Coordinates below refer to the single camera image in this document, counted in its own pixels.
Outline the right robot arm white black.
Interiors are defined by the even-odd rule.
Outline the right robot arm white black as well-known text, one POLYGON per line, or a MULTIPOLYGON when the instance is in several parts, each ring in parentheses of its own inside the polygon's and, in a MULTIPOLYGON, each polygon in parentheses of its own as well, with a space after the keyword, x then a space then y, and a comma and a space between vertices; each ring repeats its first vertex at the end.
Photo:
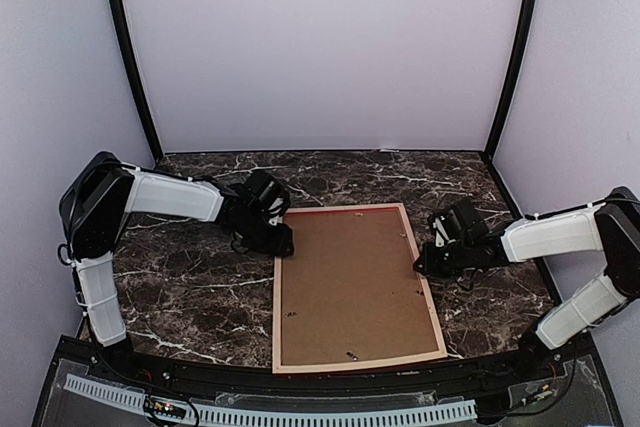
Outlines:
POLYGON ((433 214, 432 241, 413 269, 426 277, 452 278, 531 259, 582 251, 601 252, 606 265, 569 299, 533 324, 519 341, 510 371, 534 379, 549 352, 593 329, 639 298, 639 200, 626 187, 594 202, 533 214, 492 229, 468 199, 433 214))

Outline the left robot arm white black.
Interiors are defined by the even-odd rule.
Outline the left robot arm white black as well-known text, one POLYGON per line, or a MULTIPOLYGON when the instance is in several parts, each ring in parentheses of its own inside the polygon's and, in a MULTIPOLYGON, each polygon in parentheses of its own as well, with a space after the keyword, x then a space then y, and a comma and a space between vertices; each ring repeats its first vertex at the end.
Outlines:
POLYGON ((283 221, 290 194, 265 171, 242 183, 180 177, 129 165, 112 153, 96 154, 59 202, 65 237, 59 261, 72 271, 76 298, 95 342, 106 350, 101 364, 120 383, 141 374, 140 359, 119 345, 127 338, 113 273, 116 246, 134 213, 178 217, 220 226, 242 249, 287 258, 293 231, 283 221))

